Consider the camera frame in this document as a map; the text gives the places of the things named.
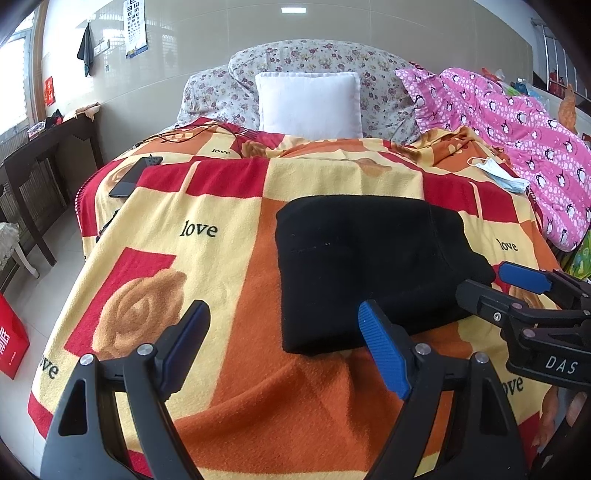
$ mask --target blue gripper pad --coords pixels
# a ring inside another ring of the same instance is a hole
[[[210,325],[207,303],[195,300],[176,325],[167,327],[156,341],[156,364],[161,368],[158,392],[163,398],[178,392],[193,365]]]
[[[552,288],[552,283],[543,272],[511,262],[501,264],[499,278],[509,285],[523,288],[538,295],[546,293]]]
[[[394,339],[387,332],[390,327],[402,327],[392,324],[381,310],[376,310],[379,307],[376,304],[370,305],[367,301],[359,306],[359,328],[386,387],[401,400],[406,400],[411,392],[407,358],[398,350]]]

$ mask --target wooden table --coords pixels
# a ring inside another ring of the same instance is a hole
[[[33,217],[25,203],[25,199],[22,196],[20,187],[29,179],[35,162],[48,158],[51,169],[54,171],[57,187],[66,203],[69,201],[66,182],[57,168],[54,155],[59,143],[71,135],[80,140],[89,140],[92,154],[95,158],[96,168],[99,169],[103,167],[104,162],[103,156],[100,152],[96,122],[93,122],[84,114],[40,133],[37,137],[14,151],[4,159],[4,162],[0,165],[0,185],[4,185],[5,183],[9,184],[14,199],[17,202],[18,211],[27,226],[27,229],[49,264],[52,266],[56,264],[56,259],[53,257],[45,240],[43,240],[41,232],[35,225]]]

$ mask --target tiled floor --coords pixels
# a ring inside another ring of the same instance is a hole
[[[44,238],[57,260],[55,266],[49,266],[35,247],[28,259],[39,271],[39,279],[19,268],[4,293],[25,324],[31,346],[14,380],[0,372],[0,437],[36,475],[39,475],[45,440],[27,414],[27,402],[47,338],[84,265],[82,240],[73,209],[64,213]]]

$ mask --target white pillow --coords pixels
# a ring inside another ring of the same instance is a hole
[[[363,137],[357,73],[263,72],[255,81],[260,130],[307,140]]]

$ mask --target towel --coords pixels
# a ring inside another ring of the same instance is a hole
[[[472,251],[459,213],[424,200],[326,195],[277,213],[283,348],[316,355],[365,345],[357,312],[376,300],[410,335],[470,314],[456,303],[469,278],[495,272]]]
[[[84,76],[88,77],[92,64],[95,61],[95,52],[92,48],[92,40],[90,38],[90,23],[87,23],[84,29],[82,43],[80,43],[77,56],[79,59],[84,60]]]

